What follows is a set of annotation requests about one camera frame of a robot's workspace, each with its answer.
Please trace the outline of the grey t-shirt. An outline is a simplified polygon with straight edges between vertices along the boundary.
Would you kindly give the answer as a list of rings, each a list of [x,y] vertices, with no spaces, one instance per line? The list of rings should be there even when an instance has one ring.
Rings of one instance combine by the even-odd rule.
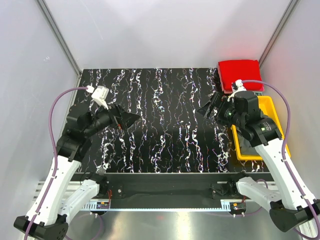
[[[248,140],[246,140],[240,133],[237,133],[237,136],[241,155],[259,156],[257,151],[251,146]]]

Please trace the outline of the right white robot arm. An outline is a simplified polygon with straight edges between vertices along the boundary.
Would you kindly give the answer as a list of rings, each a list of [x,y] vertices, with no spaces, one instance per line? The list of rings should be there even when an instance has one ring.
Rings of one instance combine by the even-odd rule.
[[[232,198],[248,197],[265,209],[282,232],[315,220],[319,222],[320,201],[299,177],[290,156],[282,148],[284,139],[275,121],[263,114],[259,98],[252,91],[232,96],[215,92],[197,112],[221,125],[235,126],[262,157],[278,188],[273,192],[246,173],[232,176],[224,188]]]

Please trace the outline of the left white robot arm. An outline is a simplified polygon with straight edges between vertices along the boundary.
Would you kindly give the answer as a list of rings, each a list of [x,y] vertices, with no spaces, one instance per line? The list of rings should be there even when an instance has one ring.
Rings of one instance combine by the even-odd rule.
[[[140,116],[126,112],[120,105],[100,106],[95,113],[71,111],[58,139],[52,165],[44,185],[26,215],[18,216],[13,226],[25,237],[37,240],[62,240],[75,215],[94,197],[108,193],[107,178],[90,173],[66,200],[66,189],[90,149],[91,137],[107,127],[127,130]]]

